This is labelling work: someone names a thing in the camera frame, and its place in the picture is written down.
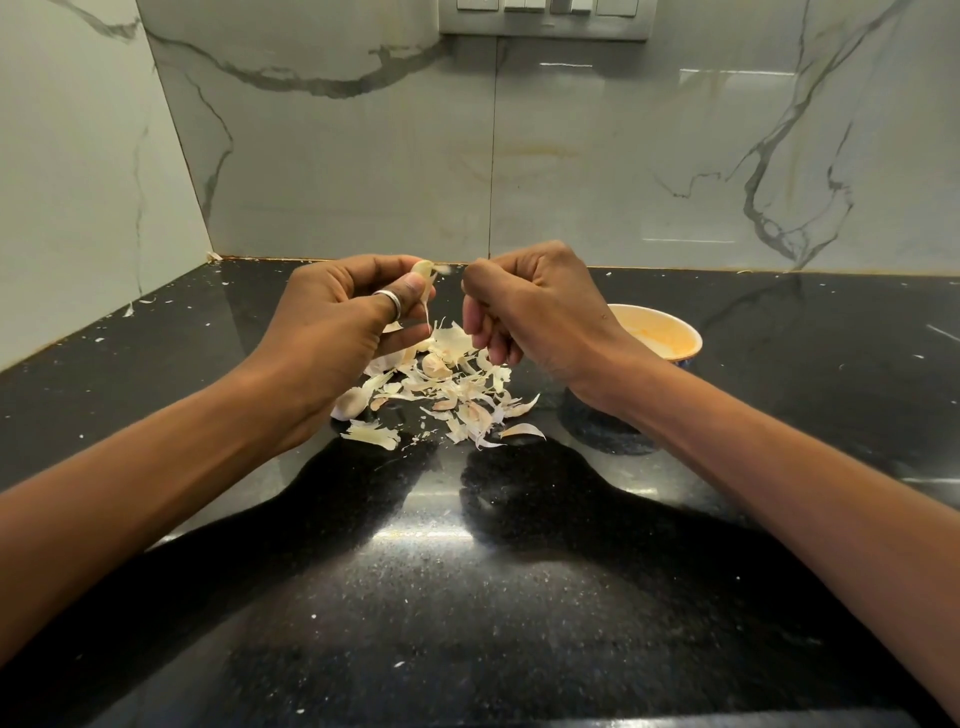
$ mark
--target pile of garlic peels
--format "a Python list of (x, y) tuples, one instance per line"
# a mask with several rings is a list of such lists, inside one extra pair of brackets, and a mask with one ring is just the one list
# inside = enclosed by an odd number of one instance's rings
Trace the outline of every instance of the pile of garlic peels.
[[(390, 324), (384, 332), (400, 328)], [(506, 366), (491, 364), (486, 350), (478, 351), (471, 337), (456, 324), (434, 328), (430, 338), (414, 347), (374, 359), (364, 372), (368, 379), (359, 387), (347, 390), (333, 410), (336, 420), (350, 420), (346, 440), (359, 440), (395, 449), (399, 443), (396, 430), (378, 422), (357, 420), (367, 407), (376, 412), (390, 400), (432, 400), (420, 409), (445, 423), (446, 437), (454, 443), (467, 438), (478, 448), (498, 448), (487, 437), (496, 425), (529, 412), (540, 395), (529, 402), (513, 397), (507, 391), (511, 371)], [(517, 425), (502, 430), (500, 437), (543, 433), (533, 425)]]

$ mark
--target white marble backsplash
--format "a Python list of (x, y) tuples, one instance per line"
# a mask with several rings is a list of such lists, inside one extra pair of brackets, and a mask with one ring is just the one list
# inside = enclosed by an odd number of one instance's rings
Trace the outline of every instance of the white marble backsplash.
[(133, 0), (0, 3), (0, 79), (2, 370), (209, 239)]
[(960, 4), (661, 0), (646, 44), (432, 0), (140, 0), (222, 254), (956, 273)]

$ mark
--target silver ring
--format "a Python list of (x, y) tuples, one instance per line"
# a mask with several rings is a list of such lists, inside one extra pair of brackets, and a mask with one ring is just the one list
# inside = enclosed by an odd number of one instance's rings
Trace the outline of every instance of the silver ring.
[(381, 296), (386, 296), (388, 299), (393, 301), (394, 308), (396, 309), (396, 316), (394, 317), (394, 321), (396, 322), (400, 320), (400, 316), (403, 315), (403, 304), (400, 303), (400, 299), (396, 297), (396, 293), (394, 293), (393, 291), (388, 291), (386, 288), (381, 288), (379, 291), (373, 291), (372, 294), (374, 296), (376, 296), (377, 294), (380, 294)]

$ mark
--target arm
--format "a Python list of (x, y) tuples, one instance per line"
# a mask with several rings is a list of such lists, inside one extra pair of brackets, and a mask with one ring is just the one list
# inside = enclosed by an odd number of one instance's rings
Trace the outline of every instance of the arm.
[(960, 720), (960, 514), (659, 359), (565, 246), (477, 261), (464, 328), (651, 435), (779, 538)]
[(386, 286), (422, 315), (423, 278), (405, 275), (416, 262), (299, 268), (240, 367), (0, 494), (0, 664), (111, 570), (306, 441), (374, 356), (425, 338), (426, 325), (381, 335), (394, 304), (363, 295)]

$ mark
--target fingernail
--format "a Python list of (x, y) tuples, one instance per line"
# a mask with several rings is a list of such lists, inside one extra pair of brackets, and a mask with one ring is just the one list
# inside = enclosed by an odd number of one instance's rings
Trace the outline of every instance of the fingernail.
[(408, 273), (400, 280), (403, 282), (403, 285), (405, 285), (411, 291), (416, 291), (418, 293), (422, 291), (423, 287), (426, 285), (426, 279), (419, 273)]

